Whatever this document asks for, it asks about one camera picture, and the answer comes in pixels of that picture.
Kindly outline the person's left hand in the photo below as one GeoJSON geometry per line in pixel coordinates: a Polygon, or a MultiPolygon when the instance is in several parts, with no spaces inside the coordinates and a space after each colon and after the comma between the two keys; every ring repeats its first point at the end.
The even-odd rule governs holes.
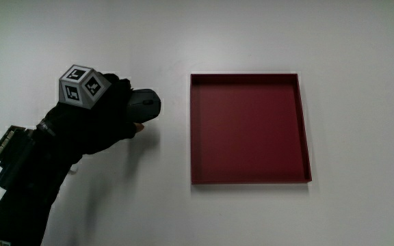
{"type": "Polygon", "coordinates": [[[37,129],[71,154],[100,152],[144,129],[126,117],[132,92],[128,79],[73,65],[59,78],[59,102],[37,129]]]}

